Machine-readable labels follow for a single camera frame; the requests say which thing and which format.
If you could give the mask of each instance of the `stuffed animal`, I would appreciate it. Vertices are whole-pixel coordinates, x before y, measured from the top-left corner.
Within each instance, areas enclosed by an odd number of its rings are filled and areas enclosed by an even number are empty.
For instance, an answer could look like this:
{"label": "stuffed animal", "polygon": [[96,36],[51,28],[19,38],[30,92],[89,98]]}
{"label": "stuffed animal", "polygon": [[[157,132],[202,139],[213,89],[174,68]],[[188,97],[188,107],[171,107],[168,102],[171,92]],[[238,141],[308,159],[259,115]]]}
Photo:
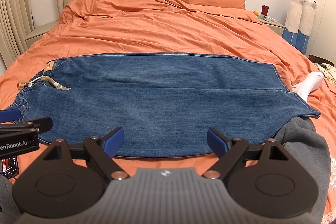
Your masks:
{"label": "stuffed animal", "polygon": [[288,12],[285,22],[285,30],[282,37],[289,44],[295,46],[297,33],[299,31],[302,6],[306,0],[288,0]]}
{"label": "stuffed animal", "polygon": [[302,7],[302,15],[295,48],[297,48],[303,54],[305,54],[307,50],[308,39],[311,33],[311,29],[313,28],[316,8],[316,0],[306,0],[306,3]]}

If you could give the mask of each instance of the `beige curtain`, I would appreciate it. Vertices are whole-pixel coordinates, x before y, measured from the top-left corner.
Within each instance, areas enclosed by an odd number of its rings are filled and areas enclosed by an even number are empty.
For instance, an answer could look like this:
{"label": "beige curtain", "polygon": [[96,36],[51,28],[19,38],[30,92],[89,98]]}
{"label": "beige curtain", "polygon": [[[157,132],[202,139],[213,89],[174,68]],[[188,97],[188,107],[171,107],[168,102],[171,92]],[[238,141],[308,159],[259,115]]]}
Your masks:
{"label": "beige curtain", "polygon": [[28,49],[25,36],[33,29],[29,0],[0,0],[0,53],[7,67]]}

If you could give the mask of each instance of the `brown leather label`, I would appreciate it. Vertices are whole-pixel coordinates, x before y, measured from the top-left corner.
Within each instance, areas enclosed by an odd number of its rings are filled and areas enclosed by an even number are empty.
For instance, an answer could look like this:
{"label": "brown leather label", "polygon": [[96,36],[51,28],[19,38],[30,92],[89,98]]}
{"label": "brown leather label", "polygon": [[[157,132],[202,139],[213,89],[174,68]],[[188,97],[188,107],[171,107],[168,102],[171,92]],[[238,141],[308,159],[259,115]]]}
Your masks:
{"label": "brown leather label", "polygon": [[55,61],[48,62],[47,65],[45,66],[44,70],[43,70],[43,73],[45,73],[48,70],[52,70],[54,63],[55,63]]}

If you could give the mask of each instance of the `orange bedding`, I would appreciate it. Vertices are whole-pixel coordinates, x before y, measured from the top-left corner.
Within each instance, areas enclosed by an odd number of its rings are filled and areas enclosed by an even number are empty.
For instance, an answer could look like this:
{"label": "orange bedding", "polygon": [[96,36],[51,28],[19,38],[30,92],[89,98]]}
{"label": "orange bedding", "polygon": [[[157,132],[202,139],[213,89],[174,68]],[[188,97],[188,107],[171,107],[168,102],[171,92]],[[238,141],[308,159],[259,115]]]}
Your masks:
{"label": "orange bedding", "polygon": [[[104,52],[194,52],[233,55],[276,66],[284,83],[302,81],[318,71],[303,54],[289,45],[249,11],[186,4],[181,0],[74,0],[58,24],[19,56],[0,77],[0,109],[10,105],[18,81],[28,81],[45,64],[60,57]],[[321,112],[312,119],[325,137],[332,158],[332,176],[324,221],[336,215],[336,89],[328,82],[309,96]],[[45,149],[19,156],[20,172]],[[196,168],[199,174],[216,162],[214,155],[184,159],[115,159],[130,175],[137,167]]]}

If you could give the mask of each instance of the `phone screen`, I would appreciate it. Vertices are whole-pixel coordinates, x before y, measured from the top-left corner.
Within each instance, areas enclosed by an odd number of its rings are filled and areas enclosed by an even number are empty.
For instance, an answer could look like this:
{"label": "phone screen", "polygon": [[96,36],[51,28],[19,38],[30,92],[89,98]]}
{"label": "phone screen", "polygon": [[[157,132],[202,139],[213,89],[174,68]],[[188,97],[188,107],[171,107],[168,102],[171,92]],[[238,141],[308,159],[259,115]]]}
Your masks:
{"label": "phone screen", "polygon": [[1,161],[2,161],[1,169],[2,172],[4,172],[4,176],[6,178],[11,178],[11,176],[9,175],[16,176],[19,173],[16,157],[3,159]]}

